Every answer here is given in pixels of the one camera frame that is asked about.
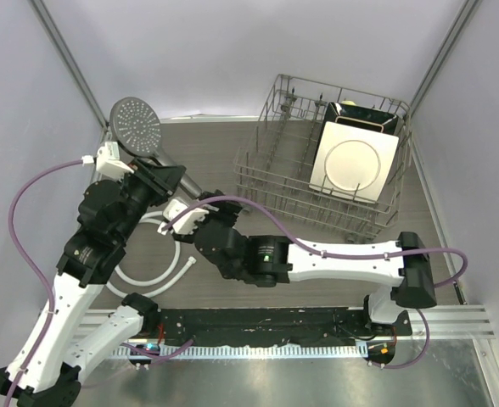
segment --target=rack wire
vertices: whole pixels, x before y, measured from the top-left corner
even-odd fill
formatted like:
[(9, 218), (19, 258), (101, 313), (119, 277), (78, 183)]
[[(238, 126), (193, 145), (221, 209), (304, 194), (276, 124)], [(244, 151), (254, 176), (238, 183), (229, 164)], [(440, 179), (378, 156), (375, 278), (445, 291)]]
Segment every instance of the rack wire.
[[(378, 200), (323, 185), (310, 187), (319, 134), (329, 102), (349, 100), (399, 116), (399, 143)], [(412, 130), (407, 103), (342, 86), (279, 75), (255, 132), (235, 159), (237, 194), (277, 215), (342, 231), (347, 242), (371, 242), (399, 216), (402, 180), (409, 164)], [(343, 197), (334, 196), (340, 192)]]

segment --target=shower head nozzle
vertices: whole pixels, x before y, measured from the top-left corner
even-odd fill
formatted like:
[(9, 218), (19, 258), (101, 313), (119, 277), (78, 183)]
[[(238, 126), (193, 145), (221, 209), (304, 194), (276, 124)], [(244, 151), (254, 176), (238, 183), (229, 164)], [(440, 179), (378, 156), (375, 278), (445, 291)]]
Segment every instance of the shower head nozzle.
[(151, 107), (139, 98), (122, 98), (110, 111), (112, 135), (130, 154), (149, 158), (161, 146), (160, 121)]

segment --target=reflective floor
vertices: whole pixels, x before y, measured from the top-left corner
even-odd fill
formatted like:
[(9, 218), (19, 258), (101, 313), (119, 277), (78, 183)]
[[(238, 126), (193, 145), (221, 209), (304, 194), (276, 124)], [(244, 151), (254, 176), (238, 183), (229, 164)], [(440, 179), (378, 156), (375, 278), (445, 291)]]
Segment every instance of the reflective floor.
[[(412, 359), (423, 341), (397, 345), (394, 362)], [(399, 371), (360, 359), (172, 361), (149, 371), (106, 360), (75, 407), (151, 406), (492, 406), (471, 341), (433, 341), (415, 366)]]

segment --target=white wall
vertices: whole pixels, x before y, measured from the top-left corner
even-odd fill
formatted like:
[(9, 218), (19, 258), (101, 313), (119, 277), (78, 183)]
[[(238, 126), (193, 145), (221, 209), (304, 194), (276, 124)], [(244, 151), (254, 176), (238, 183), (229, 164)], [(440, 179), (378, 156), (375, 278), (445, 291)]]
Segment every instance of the white wall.
[(499, 339), (499, 0), (482, 2), (415, 118), (423, 168), (463, 285)]
[(408, 102), (463, 0), (46, 0), (103, 111), (259, 114), (279, 73)]
[[(8, 236), (10, 201), (39, 171), (93, 153), (99, 137), (98, 124), (29, 4), (0, 2), (0, 367), (14, 358), (46, 301)], [(44, 179), (16, 212), (22, 243), (50, 279), (75, 230), (89, 177), (88, 170), (71, 168)]]

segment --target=white plate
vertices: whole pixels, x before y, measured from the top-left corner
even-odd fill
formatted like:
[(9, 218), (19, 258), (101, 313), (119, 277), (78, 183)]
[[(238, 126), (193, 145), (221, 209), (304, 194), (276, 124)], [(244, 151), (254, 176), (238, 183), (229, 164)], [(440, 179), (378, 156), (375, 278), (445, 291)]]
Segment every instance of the white plate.
[(399, 138), (328, 122), (323, 130), (310, 188), (356, 201), (376, 201), (384, 189)]

